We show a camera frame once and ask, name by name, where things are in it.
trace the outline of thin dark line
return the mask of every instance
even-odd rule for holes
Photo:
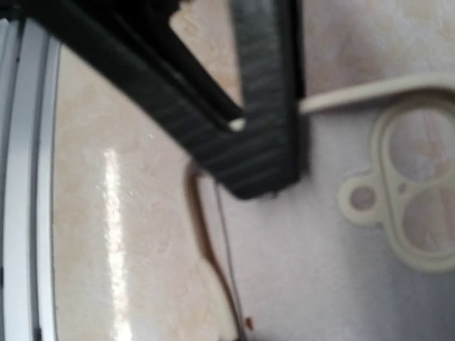
[[[237,319],[238,319],[238,325],[239,325],[239,340],[247,340],[245,331],[243,330],[243,312],[242,312],[242,304],[240,302],[240,296],[239,296],[239,291],[237,288],[237,284],[235,282],[235,275],[234,275],[234,266],[232,262],[232,252],[230,249],[230,242],[229,242],[229,234],[228,234],[228,226],[226,224],[226,216],[225,216],[225,211],[223,209],[223,204],[221,200],[221,194],[220,194],[220,187],[218,183],[215,183],[214,185],[215,188],[215,196],[216,196],[216,205],[218,208],[218,212],[220,213],[220,220],[221,220],[221,227],[223,230],[223,236],[225,240],[225,248],[226,248],[226,257],[227,257],[227,267],[229,271],[229,277],[230,277],[230,282],[232,286],[232,299],[234,301],[236,310],[237,310]]]

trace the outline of black plastic bracket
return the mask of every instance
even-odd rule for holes
[[[160,8],[157,0],[19,3],[27,16],[139,104],[235,196],[276,192],[299,178],[299,1],[230,0],[243,109],[168,27],[175,6]],[[245,129],[231,131],[230,121],[239,117],[246,119]]]

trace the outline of beige rubber gasket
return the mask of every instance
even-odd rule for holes
[[[454,270],[455,250],[430,252],[417,248],[406,237],[402,221],[407,206],[426,189],[455,189],[455,170],[452,168],[434,180],[416,182],[408,179],[392,164],[390,141],[399,118],[415,109],[437,109],[455,130],[455,75],[413,75],[320,94],[303,100],[300,110],[302,115],[314,114],[388,97],[399,98],[392,101],[373,128],[371,172],[349,178],[342,184],[338,193],[339,207],[355,224],[380,223],[394,253],[413,269],[428,273]],[[406,187],[405,193],[400,192],[400,186]],[[359,210],[353,206],[351,197],[358,188],[374,191],[375,202],[369,209]]]

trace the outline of red spot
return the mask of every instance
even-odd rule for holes
[[[253,329],[254,329],[253,318],[251,318],[251,317],[245,318],[245,326],[246,326],[249,330],[253,330]]]

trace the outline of marble surface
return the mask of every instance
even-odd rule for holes
[[[454,10],[450,0],[305,1],[309,94],[455,71]],[[241,103],[225,0],[185,4],[172,26]],[[369,167],[378,112],[312,119],[311,174],[274,199],[238,202],[221,189],[225,225],[214,184],[201,182],[214,252],[252,340],[455,333],[455,277],[410,270],[379,227],[355,227],[337,208],[341,182]],[[67,49],[55,142],[60,340],[217,340],[183,186],[187,156]]]

